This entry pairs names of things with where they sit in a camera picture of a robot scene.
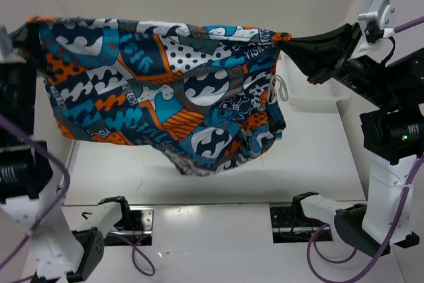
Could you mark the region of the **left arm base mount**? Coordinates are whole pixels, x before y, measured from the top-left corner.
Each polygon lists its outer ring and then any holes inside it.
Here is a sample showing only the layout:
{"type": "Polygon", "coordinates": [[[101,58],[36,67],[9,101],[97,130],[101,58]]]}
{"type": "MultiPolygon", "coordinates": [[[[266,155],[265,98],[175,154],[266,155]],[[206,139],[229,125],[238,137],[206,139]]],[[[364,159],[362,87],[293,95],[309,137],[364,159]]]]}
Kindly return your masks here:
{"type": "Polygon", "coordinates": [[[118,236],[124,237],[138,246],[151,246],[154,226],[154,207],[143,205],[130,206],[128,221],[114,228],[105,238],[106,246],[127,245],[118,236]]]}

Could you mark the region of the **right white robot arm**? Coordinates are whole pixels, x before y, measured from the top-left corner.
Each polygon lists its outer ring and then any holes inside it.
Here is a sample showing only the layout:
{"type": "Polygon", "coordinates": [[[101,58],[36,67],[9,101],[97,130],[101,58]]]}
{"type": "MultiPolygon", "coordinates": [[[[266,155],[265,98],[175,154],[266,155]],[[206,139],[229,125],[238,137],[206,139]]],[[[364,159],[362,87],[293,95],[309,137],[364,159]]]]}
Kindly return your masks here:
{"type": "Polygon", "coordinates": [[[361,40],[376,44],[385,32],[357,24],[283,42],[280,48],[313,85],[334,79],[376,107],[360,116],[370,163],[368,201],[344,205],[307,192],[293,198],[291,220],[328,223],[344,243],[368,256],[386,255],[390,245],[419,243],[409,224],[413,176],[423,161],[423,51],[381,62],[355,54],[361,40]]]}

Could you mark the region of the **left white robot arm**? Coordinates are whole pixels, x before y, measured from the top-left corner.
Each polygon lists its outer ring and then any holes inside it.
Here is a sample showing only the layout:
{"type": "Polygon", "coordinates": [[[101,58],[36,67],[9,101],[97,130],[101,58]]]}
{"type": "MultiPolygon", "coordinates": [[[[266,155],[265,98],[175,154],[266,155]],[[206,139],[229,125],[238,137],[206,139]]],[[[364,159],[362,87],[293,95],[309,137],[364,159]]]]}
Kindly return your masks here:
{"type": "Polygon", "coordinates": [[[126,229],[133,217],[123,196],[105,198],[79,229],[70,229],[60,206],[70,174],[46,142],[31,139],[37,73],[51,71],[30,58],[9,61],[25,32],[1,27],[1,209],[25,234],[1,266],[30,243],[36,259],[31,282],[84,282],[103,258],[108,233],[126,229]]]}

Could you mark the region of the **patterned blue orange shorts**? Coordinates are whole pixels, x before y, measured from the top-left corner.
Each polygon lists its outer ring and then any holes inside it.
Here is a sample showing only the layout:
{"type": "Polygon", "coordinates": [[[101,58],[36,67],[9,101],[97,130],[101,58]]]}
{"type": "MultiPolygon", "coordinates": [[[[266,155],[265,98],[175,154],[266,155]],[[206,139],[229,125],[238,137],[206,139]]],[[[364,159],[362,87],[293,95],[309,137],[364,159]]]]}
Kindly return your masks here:
{"type": "Polygon", "coordinates": [[[69,139],[148,145],[182,174],[208,176],[258,158],[286,128],[275,88],[286,32],[56,17],[25,29],[69,139]]]}

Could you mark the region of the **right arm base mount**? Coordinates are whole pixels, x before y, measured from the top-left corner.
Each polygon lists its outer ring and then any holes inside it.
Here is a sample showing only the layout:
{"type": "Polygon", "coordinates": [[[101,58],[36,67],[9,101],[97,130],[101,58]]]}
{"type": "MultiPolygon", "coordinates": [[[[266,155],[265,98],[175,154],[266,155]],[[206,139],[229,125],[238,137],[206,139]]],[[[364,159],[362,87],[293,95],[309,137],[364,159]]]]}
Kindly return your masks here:
{"type": "Polygon", "coordinates": [[[274,244],[307,243],[323,225],[315,219],[297,219],[289,205],[271,205],[270,221],[274,244]]]}

